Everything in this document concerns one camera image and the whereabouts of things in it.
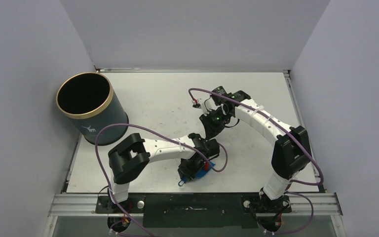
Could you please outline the blue dustpan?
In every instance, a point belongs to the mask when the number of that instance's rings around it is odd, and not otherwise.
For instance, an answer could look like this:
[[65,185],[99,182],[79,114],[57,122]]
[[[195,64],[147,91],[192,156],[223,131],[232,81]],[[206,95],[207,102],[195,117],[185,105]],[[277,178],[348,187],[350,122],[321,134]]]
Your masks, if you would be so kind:
[[215,166],[213,162],[209,162],[209,170],[206,171],[203,169],[205,164],[207,164],[205,161],[197,162],[183,159],[178,166],[178,174],[180,176],[178,186],[182,187],[187,182],[203,178]]

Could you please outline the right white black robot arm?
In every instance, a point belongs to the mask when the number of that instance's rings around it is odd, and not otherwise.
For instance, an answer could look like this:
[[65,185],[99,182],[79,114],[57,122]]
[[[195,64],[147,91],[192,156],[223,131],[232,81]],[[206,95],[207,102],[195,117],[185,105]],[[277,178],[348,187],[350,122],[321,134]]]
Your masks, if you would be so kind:
[[193,107],[202,110],[199,119],[207,140],[229,128],[230,120],[236,118],[260,133],[273,146],[272,174],[259,192],[261,209],[273,211],[293,178],[310,162],[310,147],[306,141],[301,141],[301,138],[308,138],[306,130],[279,121],[242,90],[227,93],[219,86],[210,92],[210,98],[212,102],[192,98]]

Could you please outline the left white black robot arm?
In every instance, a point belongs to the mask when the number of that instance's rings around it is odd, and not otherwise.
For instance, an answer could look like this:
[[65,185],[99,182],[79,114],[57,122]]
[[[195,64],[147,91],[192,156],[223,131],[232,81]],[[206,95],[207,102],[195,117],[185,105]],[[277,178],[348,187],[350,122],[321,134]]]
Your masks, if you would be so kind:
[[179,186],[200,179],[214,164],[211,159],[220,154],[216,139],[206,140],[197,133],[171,141],[142,138],[133,133],[108,152],[112,170],[112,188],[108,206],[117,213],[127,208],[130,182],[134,181],[151,162],[178,159]]

